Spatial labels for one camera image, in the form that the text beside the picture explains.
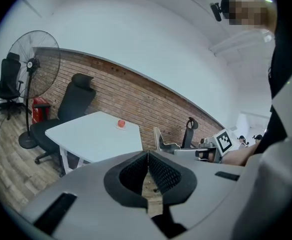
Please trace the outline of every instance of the mesh gripper pad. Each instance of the mesh gripper pad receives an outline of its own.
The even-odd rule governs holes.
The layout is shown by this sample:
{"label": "mesh gripper pad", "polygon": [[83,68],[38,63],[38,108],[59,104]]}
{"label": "mesh gripper pad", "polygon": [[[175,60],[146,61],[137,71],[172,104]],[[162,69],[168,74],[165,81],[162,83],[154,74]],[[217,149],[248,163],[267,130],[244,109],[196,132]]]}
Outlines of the mesh gripper pad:
{"label": "mesh gripper pad", "polygon": [[123,206],[148,208],[147,200],[141,196],[148,168],[162,194],[164,206],[184,203],[197,186],[197,178],[191,170],[156,152],[142,151],[106,173],[106,191]]}
{"label": "mesh gripper pad", "polygon": [[164,206],[184,203],[197,186],[197,178],[191,170],[156,152],[148,152],[148,166]]}

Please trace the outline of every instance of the table leg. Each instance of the table leg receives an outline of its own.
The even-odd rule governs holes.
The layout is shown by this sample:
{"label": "table leg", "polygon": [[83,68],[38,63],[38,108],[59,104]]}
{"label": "table leg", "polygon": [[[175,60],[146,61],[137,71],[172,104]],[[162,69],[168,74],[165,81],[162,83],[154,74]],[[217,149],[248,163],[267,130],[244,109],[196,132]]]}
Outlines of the table leg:
{"label": "table leg", "polygon": [[82,167],[82,164],[84,163],[84,159],[80,158],[78,161],[77,168]]}
{"label": "table leg", "polygon": [[69,165],[68,165],[67,150],[65,150],[62,147],[59,147],[59,150],[60,150],[60,155],[61,155],[61,158],[62,158],[62,163],[64,165],[65,173],[67,174],[67,173],[72,171],[72,169],[69,168]]}

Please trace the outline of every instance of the standing fan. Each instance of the standing fan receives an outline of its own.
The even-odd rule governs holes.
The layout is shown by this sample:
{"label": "standing fan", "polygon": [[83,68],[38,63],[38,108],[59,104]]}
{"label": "standing fan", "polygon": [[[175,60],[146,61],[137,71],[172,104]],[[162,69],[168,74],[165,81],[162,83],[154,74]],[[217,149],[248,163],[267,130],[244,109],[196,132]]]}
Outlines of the standing fan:
{"label": "standing fan", "polygon": [[21,66],[17,81],[24,83],[20,97],[25,99],[27,131],[19,136],[18,142],[22,148],[32,149],[37,144],[30,136],[28,100],[42,95],[55,81],[60,66],[60,49],[49,33],[36,30],[22,35],[9,52],[19,55]]}

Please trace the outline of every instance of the brick wall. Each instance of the brick wall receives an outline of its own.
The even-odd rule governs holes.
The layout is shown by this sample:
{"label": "brick wall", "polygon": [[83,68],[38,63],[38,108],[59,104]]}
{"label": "brick wall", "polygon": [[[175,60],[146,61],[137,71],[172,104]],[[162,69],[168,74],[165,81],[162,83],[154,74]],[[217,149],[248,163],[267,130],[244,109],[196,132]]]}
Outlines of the brick wall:
{"label": "brick wall", "polygon": [[[53,53],[41,52],[42,82],[54,74],[57,61]],[[139,125],[144,149],[155,149],[153,127],[159,127],[165,142],[181,145],[188,117],[197,120],[193,142],[220,131],[216,121],[173,92],[110,62],[62,51],[60,69],[53,85],[43,95],[51,104],[51,118],[57,111],[66,87],[75,73],[93,76],[91,87],[97,92],[86,114],[103,111]]]}

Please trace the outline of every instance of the wooden floor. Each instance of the wooden floor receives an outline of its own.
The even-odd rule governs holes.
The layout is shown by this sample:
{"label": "wooden floor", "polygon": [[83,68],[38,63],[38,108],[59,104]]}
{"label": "wooden floor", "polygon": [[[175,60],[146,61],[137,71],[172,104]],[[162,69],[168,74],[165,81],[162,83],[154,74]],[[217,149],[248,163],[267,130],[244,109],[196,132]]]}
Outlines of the wooden floor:
{"label": "wooden floor", "polygon": [[[36,156],[44,153],[38,146],[23,149],[18,136],[26,130],[24,110],[11,115],[0,129],[0,199],[16,211],[31,201],[34,196],[59,179],[59,163],[56,156],[44,158],[40,165],[34,163]],[[6,112],[0,112],[0,123]],[[148,200],[150,217],[162,213],[162,196],[155,193],[156,185],[147,174],[142,195]]]}

